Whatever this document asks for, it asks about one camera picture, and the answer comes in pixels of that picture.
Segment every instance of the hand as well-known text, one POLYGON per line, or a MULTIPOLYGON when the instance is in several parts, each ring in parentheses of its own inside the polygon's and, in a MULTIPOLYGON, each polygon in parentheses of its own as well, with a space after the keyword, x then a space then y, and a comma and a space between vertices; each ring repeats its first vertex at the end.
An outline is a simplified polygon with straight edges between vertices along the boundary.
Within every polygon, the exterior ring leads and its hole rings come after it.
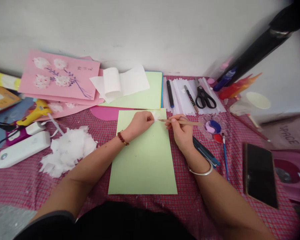
POLYGON ((126 142, 131 142, 154 123, 154 117, 149 111, 136 112, 129 126, 122 131, 121 135, 126 142))
POLYGON ((169 117, 171 123, 165 123, 167 129, 173 129, 174 140, 176 141, 181 152, 192 150, 194 147, 192 141, 192 126, 179 124, 177 120, 188 121, 183 114, 177 114, 169 117))

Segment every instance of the light green paper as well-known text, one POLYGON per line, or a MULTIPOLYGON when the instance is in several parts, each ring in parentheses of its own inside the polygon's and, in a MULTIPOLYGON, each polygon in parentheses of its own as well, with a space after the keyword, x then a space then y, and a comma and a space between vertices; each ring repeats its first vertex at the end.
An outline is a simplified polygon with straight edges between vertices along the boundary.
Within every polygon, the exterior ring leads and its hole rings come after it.
POLYGON ((128 96, 118 98, 111 103, 102 103, 99 106, 160 109, 162 91, 162 72, 146 72, 150 88, 128 96))
MULTIPOLYGON (((137 111, 119 111, 117 132, 125 129, 137 111)), ((166 119, 166 109, 152 110, 166 119)), ((178 194, 169 133, 156 121, 112 162, 108 194, 178 194)))

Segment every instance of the pink bag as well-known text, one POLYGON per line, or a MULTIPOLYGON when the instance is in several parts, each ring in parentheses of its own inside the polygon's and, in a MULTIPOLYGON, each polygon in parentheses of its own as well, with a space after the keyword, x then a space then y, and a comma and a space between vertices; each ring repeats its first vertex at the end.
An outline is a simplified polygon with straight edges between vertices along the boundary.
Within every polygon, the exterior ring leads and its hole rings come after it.
POLYGON ((300 149, 300 115, 262 126, 262 134, 271 140, 266 143, 266 148, 300 149))

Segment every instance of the person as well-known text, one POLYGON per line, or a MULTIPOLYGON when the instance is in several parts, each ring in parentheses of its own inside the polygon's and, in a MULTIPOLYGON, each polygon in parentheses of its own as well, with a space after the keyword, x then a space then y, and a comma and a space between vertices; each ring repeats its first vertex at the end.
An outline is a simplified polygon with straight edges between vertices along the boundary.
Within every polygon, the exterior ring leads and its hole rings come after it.
MULTIPOLYGON (((210 163, 194 148, 192 126, 177 121, 187 118, 179 114, 169 119, 167 129, 173 129, 175 142, 189 168, 199 174, 210 172, 210 163)), ((121 138, 133 144, 153 123, 151 112, 137 112, 121 132, 121 138)), ((194 239, 172 214, 154 213, 124 202, 105 202, 75 222, 89 192, 124 147, 115 136, 85 157, 61 180, 15 239, 194 239)), ((217 171, 194 177, 224 239, 274 239, 256 212, 217 171)))

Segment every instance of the white power strip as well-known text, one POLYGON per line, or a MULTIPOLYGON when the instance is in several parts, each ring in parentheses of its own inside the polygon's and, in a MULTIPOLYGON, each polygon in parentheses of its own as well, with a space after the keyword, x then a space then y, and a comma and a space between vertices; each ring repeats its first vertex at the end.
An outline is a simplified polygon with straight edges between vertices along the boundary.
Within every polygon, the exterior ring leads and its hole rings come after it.
POLYGON ((42 131, 0 152, 0 168, 11 167, 51 144, 49 132, 42 131))

